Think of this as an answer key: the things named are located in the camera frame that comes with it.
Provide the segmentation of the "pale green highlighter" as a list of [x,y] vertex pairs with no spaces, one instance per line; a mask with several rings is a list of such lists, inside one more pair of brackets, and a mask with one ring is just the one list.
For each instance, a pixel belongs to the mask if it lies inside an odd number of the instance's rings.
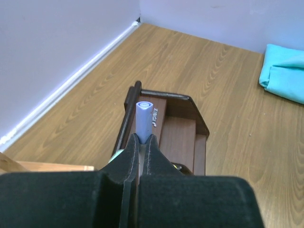
[[109,163],[110,163],[111,161],[113,161],[117,156],[119,156],[123,151],[124,151],[124,149],[120,149],[120,150],[116,151],[116,152],[112,155],[112,157],[110,158]]

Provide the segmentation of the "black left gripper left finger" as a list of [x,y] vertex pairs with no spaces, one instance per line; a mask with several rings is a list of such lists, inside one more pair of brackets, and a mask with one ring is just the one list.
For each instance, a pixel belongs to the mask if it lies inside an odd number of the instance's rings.
[[13,172],[0,177],[3,228],[134,228],[139,140],[99,171]]

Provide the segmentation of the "yellow cap white marker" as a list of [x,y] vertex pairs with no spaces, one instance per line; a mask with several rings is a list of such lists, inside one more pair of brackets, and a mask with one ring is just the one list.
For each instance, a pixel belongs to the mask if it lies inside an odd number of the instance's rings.
[[180,164],[172,163],[172,165],[177,169],[177,170],[182,170],[183,166]]

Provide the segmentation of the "lavender cap white marker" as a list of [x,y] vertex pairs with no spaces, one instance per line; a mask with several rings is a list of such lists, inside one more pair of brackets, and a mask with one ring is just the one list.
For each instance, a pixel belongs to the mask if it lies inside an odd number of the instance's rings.
[[135,133],[140,144],[145,144],[152,134],[152,113],[153,104],[151,102],[140,101],[136,103]]

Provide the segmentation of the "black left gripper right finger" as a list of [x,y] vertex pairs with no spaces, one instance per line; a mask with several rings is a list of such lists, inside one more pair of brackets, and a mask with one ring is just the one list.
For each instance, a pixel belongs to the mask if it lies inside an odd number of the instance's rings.
[[139,182],[140,228],[262,228],[252,187],[234,176],[195,176],[178,171],[157,139],[146,143]]

